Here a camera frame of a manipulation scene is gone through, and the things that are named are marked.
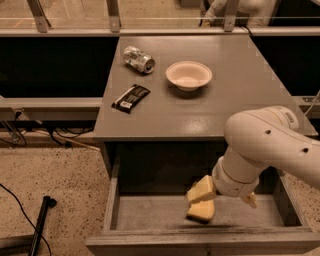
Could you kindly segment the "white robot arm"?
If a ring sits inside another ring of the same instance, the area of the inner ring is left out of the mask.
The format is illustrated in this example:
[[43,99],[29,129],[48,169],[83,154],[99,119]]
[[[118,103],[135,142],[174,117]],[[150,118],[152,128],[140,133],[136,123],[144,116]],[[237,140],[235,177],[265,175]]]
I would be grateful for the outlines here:
[[226,152],[212,173],[189,189],[187,201],[197,204],[221,193],[255,207],[259,176],[270,166],[320,189],[320,143],[299,134],[298,127],[295,114],[281,106],[232,115],[224,126]]

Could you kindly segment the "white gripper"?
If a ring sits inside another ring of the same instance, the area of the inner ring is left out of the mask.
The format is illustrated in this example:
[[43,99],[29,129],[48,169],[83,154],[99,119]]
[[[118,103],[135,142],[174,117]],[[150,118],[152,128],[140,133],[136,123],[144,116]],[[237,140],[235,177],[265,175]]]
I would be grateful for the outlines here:
[[257,207],[256,195],[253,192],[259,184],[259,178],[251,183],[243,183],[230,178],[223,169],[223,158],[220,157],[212,170],[212,177],[205,175],[187,191],[189,203],[211,200],[216,196],[216,189],[225,196],[242,197],[241,200],[251,208]]

